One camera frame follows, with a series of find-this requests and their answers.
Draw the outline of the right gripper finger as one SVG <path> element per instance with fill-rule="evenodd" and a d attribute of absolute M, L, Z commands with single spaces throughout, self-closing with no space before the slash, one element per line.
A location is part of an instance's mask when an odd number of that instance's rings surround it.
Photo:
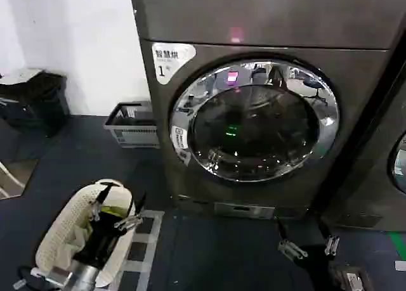
<path fill-rule="evenodd" d="M 328 227 L 323 221 L 318 221 L 318 228 L 325 240 L 325 255 L 335 256 L 337 253 L 340 237 L 333 235 Z"/>
<path fill-rule="evenodd" d="M 278 250 L 288 259 L 305 259 L 308 253 L 290 241 L 287 237 L 287 232 L 280 220 L 277 220 L 277 228 L 280 236 Z"/>

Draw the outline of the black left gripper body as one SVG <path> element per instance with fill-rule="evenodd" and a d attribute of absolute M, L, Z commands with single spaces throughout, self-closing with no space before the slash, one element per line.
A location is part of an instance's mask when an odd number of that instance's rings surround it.
<path fill-rule="evenodd" d="M 104 268 L 122 236 L 114 227 L 116 222 L 116 219 L 91 221 L 91 234 L 84 248 L 74 254 L 74 260 L 94 268 Z"/>

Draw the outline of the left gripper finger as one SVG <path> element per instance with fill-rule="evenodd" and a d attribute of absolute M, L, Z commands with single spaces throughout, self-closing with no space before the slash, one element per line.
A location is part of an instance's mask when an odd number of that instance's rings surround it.
<path fill-rule="evenodd" d="M 90 221 L 100 220 L 100 212 L 102 205 L 112 188 L 112 183 L 101 183 L 101 185 L 104 186 L 104 189 L 98 194 L 98 196 L 93 201 L 90 202 L 91 206 L 91 210 L 89 213 Z"/>
<path fill-rule="evenodd" d="M 135 212 L 133 215 L 125 217 L 121 221 L 114 224 L 114 228 L 126 233 L 127 231 L 136 229 L 136 227 L 142 223 L 142 213 L 144 211 L 145 200 L 147 197 L 147 193 L 144 193 L 142 198 L 135 203 Z"/>

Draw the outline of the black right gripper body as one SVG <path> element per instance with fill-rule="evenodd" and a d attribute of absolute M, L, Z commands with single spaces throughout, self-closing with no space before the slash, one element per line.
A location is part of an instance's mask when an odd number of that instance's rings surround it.
<path fill-rule="evenodd" d="M 331 262 L 336 258 L 336 253 L 325 253 L 325 245 L 305 245 L 301 249 L 307 253 L 306 257 L 298 260 L 298 266 L 310 274 L 326 274 L 331 270 Z"/>

